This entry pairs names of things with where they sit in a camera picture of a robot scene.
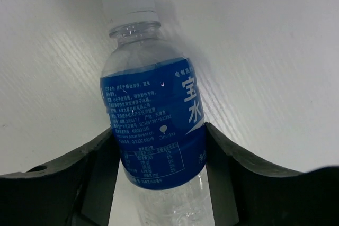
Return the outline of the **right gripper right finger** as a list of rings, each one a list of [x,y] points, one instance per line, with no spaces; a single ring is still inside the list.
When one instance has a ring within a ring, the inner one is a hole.
[[[338,225],[337,166],[287,169],[205,127],[216,225]]]

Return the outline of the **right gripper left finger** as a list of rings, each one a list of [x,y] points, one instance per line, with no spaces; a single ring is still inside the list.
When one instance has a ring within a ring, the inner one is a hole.
[[[119,161],[107,129],[27,172],[1,175],[1,225],[108,225]]]

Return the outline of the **blue label clear bottle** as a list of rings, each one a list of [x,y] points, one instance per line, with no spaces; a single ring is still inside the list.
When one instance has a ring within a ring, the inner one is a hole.
[[[100,89],[142,225],[214,225],[194,67],[162,39],[154,0],[102,0],[117,48]]]

